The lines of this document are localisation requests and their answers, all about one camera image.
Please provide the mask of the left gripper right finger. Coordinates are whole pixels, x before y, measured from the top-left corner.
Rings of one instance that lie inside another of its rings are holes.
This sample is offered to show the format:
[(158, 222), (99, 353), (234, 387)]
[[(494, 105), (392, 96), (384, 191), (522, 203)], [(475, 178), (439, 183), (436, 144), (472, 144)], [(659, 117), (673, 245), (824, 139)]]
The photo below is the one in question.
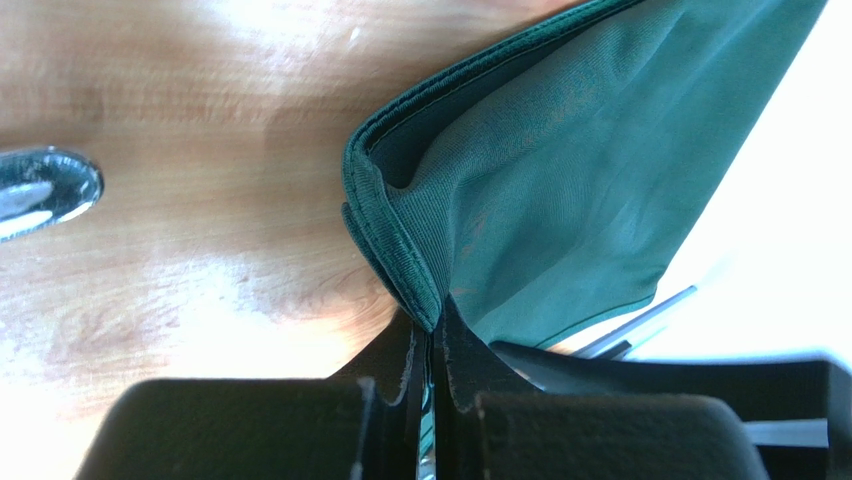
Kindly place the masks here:
[(505, 364), (447, 301), (434, 333), (441, 479), (763, 479), (722, 401), (580, 386), (545, 393)]

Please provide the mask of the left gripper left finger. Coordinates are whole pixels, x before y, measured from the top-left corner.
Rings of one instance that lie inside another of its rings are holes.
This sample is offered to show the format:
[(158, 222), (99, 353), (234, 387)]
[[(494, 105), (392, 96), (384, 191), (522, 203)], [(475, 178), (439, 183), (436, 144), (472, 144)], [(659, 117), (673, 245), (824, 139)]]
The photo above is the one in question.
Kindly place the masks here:
[(330, 377), (155, 379), (112, 406), (81, 479), (412, 479), (424, 333), (404, 312)]

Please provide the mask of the dark green cloth napkin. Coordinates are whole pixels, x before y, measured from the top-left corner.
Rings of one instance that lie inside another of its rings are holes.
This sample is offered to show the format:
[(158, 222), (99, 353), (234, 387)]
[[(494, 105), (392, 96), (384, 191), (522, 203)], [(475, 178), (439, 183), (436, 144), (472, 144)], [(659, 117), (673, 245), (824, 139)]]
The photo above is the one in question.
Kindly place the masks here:
[(547, 348), (648, 305), (824, 9), (591, 1), (391, 101), (343, 217), (400, 306)]

